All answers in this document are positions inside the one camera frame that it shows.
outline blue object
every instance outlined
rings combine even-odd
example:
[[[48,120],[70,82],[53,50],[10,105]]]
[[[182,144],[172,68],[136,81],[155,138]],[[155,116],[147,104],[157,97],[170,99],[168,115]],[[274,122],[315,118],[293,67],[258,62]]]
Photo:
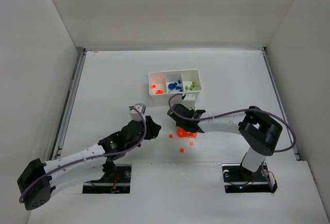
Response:
[[[173,89],[176,88],[176,86],[177,86],[177,83],[176,83],[176,82],[175,82],[175,83],[170,83],[170,84],[169,84],[169,89],[170,89],[170,90],[173,90]]]

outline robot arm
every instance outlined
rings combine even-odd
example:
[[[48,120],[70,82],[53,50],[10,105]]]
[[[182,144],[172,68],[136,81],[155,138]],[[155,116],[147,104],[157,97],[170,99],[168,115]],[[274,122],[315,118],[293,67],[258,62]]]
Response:
[[[144,113],[145,105],[136,104],[130,110],[132,120],[121,131],[65,158],[44,163],[40,159],[31,161],[17,180],[25,209],[36,209],[71,186],[113,174],[113,166],[109,165],[113,165],[114,160],[123,157],[134,146],[140,147],[141,139],[151,140],[158,136],[161,126]]]
[[[212,118],[216,114],[209,114],[205,110],[194,109],[195,98],[192,94],[183,97],[181,104],[174,104],[168,111],[168,116],[176,121],[176,125],[188,132],[228,132],[242,135],[250,145],[241,166],[256,172],[267,156],[274,154],[282,126],[270,116],[259,112],[245,112],[222,118]],[[193,121],[183,119],[204,119]]]

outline white wall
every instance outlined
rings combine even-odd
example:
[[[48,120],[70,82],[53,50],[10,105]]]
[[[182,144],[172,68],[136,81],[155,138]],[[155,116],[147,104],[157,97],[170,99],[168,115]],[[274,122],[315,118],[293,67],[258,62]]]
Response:
[[[330,215],[330,0],[295,0],[267,47],[289,121]]]
[[[26,223],[16,180],[54,140],[76,60],[52,0],[0,0],[0,222]]]
[[[77,46],[267,46],[293,0],[54,0]]]

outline divided storage bin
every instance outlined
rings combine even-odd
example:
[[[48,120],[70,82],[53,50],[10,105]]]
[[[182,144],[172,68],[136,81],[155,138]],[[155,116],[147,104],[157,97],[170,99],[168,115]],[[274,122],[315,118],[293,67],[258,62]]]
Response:
[[[169,84],[178,83],[177,86],[182,88],[182,93],[193,93],[195,98],[198,97],[202,90],[200,75],[198,70],[184,70],[184,71],[165,71],[165,72],[152,72],[149,73],[149,94],[155,102],[165,102],[176,93],[180,93],[180,90],[169,89]],[[195,88],[193,90],[186,90],[195,82]],[[156,94],[158,90],[162,90],[163,94]]]

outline white bin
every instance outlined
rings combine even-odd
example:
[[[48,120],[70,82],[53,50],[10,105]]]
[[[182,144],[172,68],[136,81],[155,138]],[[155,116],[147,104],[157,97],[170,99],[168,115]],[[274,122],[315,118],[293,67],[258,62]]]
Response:
[[[193,93],[197,98],[202,90],[202,84],[200,80],[200,74],[198,70],[184,70],[184,71],[165,71],[165,72],[151,72],[149,73],[149,94],[155,102],[167,102],[169,98],[176,93],[180,93],[180,90],[169,89],[169,84],[177,83],[177,86],[181,87],[182,93]],[[195,88],[189,90],[192,82],[195,83]],[[163,94],[156,94],[158,90],[162,90]]]

